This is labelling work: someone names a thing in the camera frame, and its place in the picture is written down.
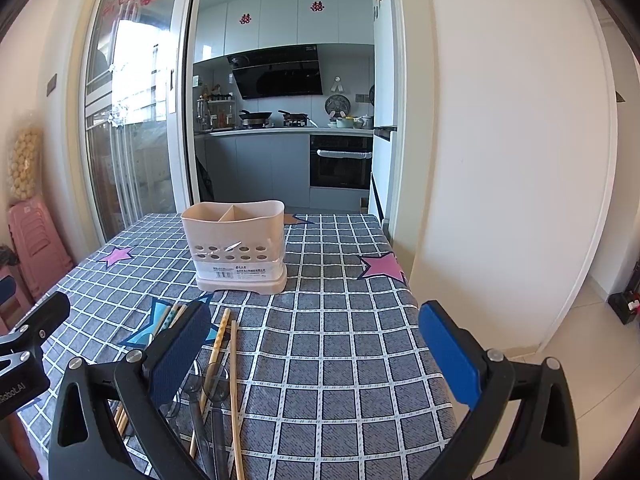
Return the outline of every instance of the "white upper cabinet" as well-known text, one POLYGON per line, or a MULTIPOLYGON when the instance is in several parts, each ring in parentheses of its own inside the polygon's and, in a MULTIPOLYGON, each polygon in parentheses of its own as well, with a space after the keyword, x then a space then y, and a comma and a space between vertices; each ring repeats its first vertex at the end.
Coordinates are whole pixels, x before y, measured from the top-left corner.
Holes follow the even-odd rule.
POLYGON ((262 0, 258 47, 292 45, 298 42, 298 0, 262 0))
POLYGON ((338 41, 373 44, 371 0, 338 0, 338 41))
POLYGON ((225 54, 258 48, 260 0, 229 2, 226 10, 225 54))
POLYGON ((194 62, 274 46, 374 44, 373 21, 371 0, 235 0, 199 12, 194 62))
POLYGON ((220 4, 198 13, 196 46, 193 62, 220 57, 225 53, 226 4, 220 4))
POLYGON ((298 44, 338 43, 338 0, 298 0, 298 44))

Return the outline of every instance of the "pink plastic stool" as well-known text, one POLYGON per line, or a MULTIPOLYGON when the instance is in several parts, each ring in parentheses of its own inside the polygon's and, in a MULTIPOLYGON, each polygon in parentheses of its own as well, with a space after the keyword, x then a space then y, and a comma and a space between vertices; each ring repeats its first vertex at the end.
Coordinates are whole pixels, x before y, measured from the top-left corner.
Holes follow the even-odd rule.
POLYGON ((42 197, 9 209, 9 231, 20 258, 20 271, 34 300, 73 269, 73 262, 56 231, 42 197))

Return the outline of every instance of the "range hood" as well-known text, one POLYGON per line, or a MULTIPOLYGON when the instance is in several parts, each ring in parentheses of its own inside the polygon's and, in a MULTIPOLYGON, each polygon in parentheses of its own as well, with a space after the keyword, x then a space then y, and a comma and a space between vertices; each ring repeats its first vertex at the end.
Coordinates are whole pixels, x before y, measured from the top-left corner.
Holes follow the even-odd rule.
POLYGON ((322 95, 318 46, 280 46, 226 57, 243 99, 322 95))

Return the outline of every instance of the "oven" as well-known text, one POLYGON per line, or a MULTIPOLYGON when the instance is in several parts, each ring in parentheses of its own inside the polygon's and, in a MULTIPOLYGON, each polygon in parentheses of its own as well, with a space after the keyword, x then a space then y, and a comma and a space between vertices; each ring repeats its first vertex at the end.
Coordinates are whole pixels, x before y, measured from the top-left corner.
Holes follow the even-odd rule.
POLYGON ((369 189, 372 137, 311 135, 310 146, 311 186, 369 189))

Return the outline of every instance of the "dark blue gripper pad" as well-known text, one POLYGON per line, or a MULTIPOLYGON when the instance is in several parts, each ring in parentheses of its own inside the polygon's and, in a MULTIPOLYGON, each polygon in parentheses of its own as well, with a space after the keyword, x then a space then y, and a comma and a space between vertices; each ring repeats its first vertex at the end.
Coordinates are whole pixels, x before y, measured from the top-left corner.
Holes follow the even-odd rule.
POLYGON ((481 395, 480 372, 428 302, 420 308, 418 326, 456 400, 472 410, 481 395))
POLYGON ((173 344, 162 355, 149 377, 149 397, 159 408, 170 402, 197 357, 211 328, 211 313, 205 303, 191 303, 196 308, 173 344))

